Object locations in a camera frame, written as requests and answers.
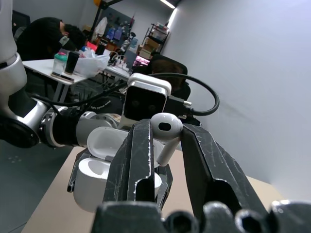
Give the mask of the white background table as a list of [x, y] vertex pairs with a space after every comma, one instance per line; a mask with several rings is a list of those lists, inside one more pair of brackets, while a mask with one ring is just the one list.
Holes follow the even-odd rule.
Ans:
[[45, 60], [31, 60], [31, 61], [23, 61], [23, 65], [25, 69], [32, 73], [35, 76], [38, 76], [44, 82], [45, 90], [50, 86], [54, 91], [53, 100], [58, 102], [64, 102], [68, 98], [68, 92], [70, 87], [81, 83], [87, 79], [81, 77], [80, 75], [74, 74], [66, 74], [64, 71], [62, 75], [73, 78], [74, 82], [66, 82], [65, 80], [56, 78], [51, 76], [52, 68], [53, 68], [53, 59], [45, 59]]

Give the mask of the ceiling light strip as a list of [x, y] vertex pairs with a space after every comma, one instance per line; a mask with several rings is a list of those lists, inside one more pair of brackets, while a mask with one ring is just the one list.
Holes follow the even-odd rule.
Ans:
[[167, 27], [170, 28], [172, 23], [173, 23], [173, 20], [175, 18], [175, 15], [177, 13], [177, 6], [180, 2], [180, 0], [160, 0], [163, 4], [165, 4], [167, 7], [171, 8], [173, 11], [171, 13], [171, 16], [168, 20], [168, 23], [167, 23]]

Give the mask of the smartphone on background table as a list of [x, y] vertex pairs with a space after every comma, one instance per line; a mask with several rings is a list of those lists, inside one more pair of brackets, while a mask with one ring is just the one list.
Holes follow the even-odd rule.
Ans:
[[55, 72], [52, 72], [51, 76], [59, 78], [59, 79], [62, 79], [62, 80], [65, 80], [66, 82], [71, 82], [71, 83], [74, 82], [73, 78], [70, 78], [70, 77], [64, 76], [62, 74], [55, 73]]

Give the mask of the black storage shelf rack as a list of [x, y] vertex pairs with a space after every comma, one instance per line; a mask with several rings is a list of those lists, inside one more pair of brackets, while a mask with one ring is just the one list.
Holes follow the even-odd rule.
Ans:
[[148, 28], [142, 44], [137, 49], [137, 54], [149, 60], [154, 52], [161, 53], [169, 36], [167, 25], [160, 23], [151, 24]]

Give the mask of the black and yellow hoist frame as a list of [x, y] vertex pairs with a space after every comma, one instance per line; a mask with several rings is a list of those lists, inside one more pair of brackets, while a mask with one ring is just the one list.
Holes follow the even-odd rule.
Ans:
[[108, 7], [113, 4], [119, 3], [123, 0], [111, 0], [111, 1], [104, 1], [104, 0], [94, 0], [94, 4], [98, 7], [95, 19], [93, 21], [93, 25], [91, 27], [88, 40], [89, 42], [94, 42], [98, 36], [103, 36], [105, 32], [105, 28], [107, 26], [107, 20], [99, 19], [101, 11], [105, 11]]

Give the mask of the grey tool pegboard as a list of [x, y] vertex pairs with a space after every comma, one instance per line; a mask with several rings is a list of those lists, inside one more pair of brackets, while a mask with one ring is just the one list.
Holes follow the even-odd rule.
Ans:
[[135, 20], [111, 7], [101, 11], [99, 19], [106, 18], [107, 26], [103, 37], [120, 47], [130, 37]]

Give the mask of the clear container with green lid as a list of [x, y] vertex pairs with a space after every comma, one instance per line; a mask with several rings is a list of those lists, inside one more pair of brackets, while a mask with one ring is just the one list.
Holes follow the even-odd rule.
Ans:
[[52, 72], [55, 74], [62, 74], [67, 63], [67, 56], [63, 52], [59, 52], [54, 56]]

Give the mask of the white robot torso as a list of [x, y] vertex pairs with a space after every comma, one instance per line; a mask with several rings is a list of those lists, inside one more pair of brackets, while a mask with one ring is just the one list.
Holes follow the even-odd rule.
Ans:
[[13, 0], [0, 0], [0, 64], [16, 60], [17, 46], [12, 32]]

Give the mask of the black tumbler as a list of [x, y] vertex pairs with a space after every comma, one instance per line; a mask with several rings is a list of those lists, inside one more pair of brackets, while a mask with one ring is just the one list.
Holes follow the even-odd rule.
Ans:
[[65, 70], [64, 70], [66, 74], [72, 74], [74, 72], [78, 59], [79, 59], [78, 52], [70, 51], [68, 53], [68, 58], [67, 58], [67, 62], [66, 62]]

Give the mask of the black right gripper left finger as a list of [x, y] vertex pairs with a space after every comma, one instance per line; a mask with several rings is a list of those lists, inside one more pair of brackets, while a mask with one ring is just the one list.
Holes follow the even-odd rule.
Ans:
[[103, 201], [155, 201], [152, 126], [134, 124], [110, 165]]

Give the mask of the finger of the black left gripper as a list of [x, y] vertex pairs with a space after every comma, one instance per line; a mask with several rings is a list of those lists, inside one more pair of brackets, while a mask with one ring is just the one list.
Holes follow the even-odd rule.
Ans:
[[173, 183], [173, 175], [170, 165], [155, 168], [155, 202], [160, 210], [169, 196]]
[[78, 165], [83, 159], [86, 159], [86, 158], [90, 158], [90, 152], [88, 151], [88, 149], [84, 149], [83, 151], [79, 152], [76, 155], [76, 158], [75, 158], [75, 161], [72, 167], [71, 175], [69, 178], [68, 186], [67, 186], [67, 192], [72, 193], [74, 191], [75, 181], [76, 181], [77, 172], [78, 172]]

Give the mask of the person in black clothes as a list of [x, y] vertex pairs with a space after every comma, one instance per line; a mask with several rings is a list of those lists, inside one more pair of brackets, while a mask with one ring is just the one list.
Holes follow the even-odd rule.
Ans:
[[52, 59], [60, 49], [78, 51], [86, 43], [86, 36], [76, 26], [54, 17], [33, 21], [16, 41], [22, 61]]

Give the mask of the white earbud charging case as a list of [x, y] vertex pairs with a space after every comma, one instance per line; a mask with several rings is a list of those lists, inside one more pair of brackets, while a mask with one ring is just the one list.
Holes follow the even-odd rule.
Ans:
[[[97, 207], [104, 202], [110, 165], [128, 133], [99, 127], [88, 136], [87, 149], [91, 156], [79, 163], [73, 191], [74, 200], [83, 210], [94, 213]], [[155, 160], [163, 147], [159, 143], [155, 143], [154, 139], [153, 147]]]

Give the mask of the white earbud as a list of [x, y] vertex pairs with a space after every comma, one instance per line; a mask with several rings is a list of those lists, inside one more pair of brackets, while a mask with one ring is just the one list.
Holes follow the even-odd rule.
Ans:
[[164, 142], [165, 146], [159, 154], [156, 162], [159, 166], [166, 166], [180, 143], [183, 123], [170, 113], [158, 113], [150, 120], [153, 138]]

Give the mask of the white plastic bag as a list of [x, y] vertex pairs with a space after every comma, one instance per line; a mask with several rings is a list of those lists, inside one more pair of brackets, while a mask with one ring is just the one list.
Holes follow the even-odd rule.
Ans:
[[96, 55], [92, 49], [85, 51], [79, 50], [79, 58], [74, 69], [74, 74], [85, 78], [92, 78], [108, 67], [109, 60], [109, 54]]

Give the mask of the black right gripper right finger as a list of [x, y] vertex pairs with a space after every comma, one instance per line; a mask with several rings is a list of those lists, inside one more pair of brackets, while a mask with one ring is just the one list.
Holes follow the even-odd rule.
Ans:
[[202, 127], [185, 124], [181, 134], [184, 168], [192, 210], [203, 217], [211, 201], [225, 204], [232, 214], [241, 209], [267, 211], [240, 165]]

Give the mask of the black office chair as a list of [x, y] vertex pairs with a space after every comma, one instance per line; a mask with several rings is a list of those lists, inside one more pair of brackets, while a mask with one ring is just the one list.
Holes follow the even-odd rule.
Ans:
[[[178, 73], [178, 74], [187, 74], [187, 68], [169, 58], [158, 58], [161, 55], [157, 55], [156, 59], [152, 59], [149, 63], [151, 74], [158, 73]], [[175, 77], [164, 77], [162, 80], [168, 81], [172, 86], [171, 94], [174, 97], [188, 100], [190, 96], [190, 87], [185, 79], [179, 79]]]

